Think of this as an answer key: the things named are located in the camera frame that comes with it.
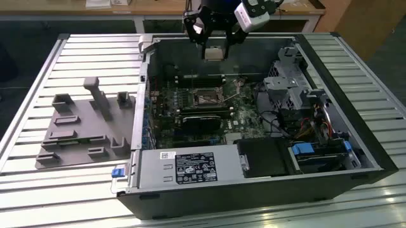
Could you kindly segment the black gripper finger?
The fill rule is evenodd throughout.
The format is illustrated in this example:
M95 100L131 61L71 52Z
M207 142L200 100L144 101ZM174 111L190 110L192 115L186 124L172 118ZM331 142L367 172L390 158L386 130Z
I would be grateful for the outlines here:
M226 27L224 27L224 32L226 32L226 43L224 43L224 54L223 54L223 59L228 58L228 51L230 47L235 44L242 44L248 33L246 33L242 28L236 30L236 32L232 32L232 27L236 24L238 20L235 16L227 16L226 17Z
M212 29L210 25L211 14L199 14L199 7L192 9L192 6L186 6L183 11L183 24L191 43L202 46L202 59L206 55L206 43L211 36Z

